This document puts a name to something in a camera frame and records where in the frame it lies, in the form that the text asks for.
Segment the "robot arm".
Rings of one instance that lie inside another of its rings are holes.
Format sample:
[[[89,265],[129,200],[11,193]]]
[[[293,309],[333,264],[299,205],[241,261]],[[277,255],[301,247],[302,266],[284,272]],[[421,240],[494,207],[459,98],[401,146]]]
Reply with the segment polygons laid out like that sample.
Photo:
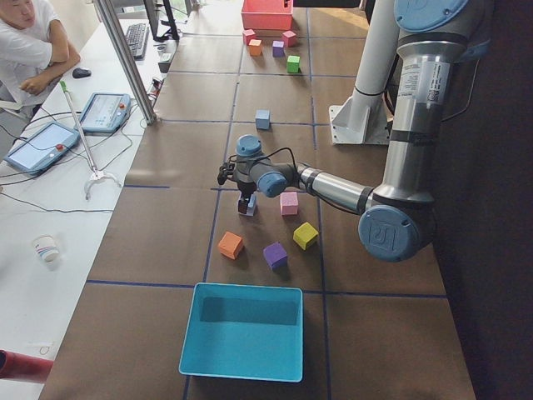
[[[359,217],[375,258],[400,262],[436,230],[430,169],[456,64],[480,58],[491,40],[491,1],[364,1],[369,31],[352,95],[330,111],[336,144],[386,140],[382,182],[368,187],[298,162],[274,163],[253,135],[237,140],[218,181],[248,200],[300,188]]]

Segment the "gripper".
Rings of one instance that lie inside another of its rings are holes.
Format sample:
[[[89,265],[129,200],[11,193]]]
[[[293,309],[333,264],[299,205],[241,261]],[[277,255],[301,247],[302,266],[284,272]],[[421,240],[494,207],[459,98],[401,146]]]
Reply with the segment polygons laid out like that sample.
[[[256,191],[256,184],[254,182],[239,181],[237,183],[237,188],[242,194],[242,196],[238,199],[238,202],[237,202],[237,211],[240,214],[246,214],[247,213],[247,199],[249,199],[248,207],[249,208],[255,207],[255,195],[252,195],[252,194],[254,194]]]

